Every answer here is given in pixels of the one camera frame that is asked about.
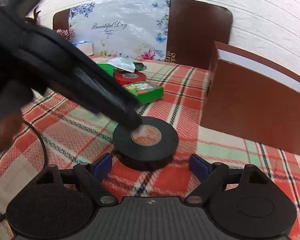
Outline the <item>person's left hand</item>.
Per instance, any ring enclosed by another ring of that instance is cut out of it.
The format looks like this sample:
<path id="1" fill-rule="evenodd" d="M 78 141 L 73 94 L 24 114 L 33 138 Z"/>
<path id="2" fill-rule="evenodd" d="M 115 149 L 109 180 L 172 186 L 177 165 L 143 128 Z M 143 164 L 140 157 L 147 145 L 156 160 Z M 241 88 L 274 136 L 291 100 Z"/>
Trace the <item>person's left hand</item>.
<path id="1" fill-rule="evenodd" d="M 0 154 L 10 147 L 13 137 L 19 132 L 23 123 L 21 111 L 13 112 L 0 122 Z"/>

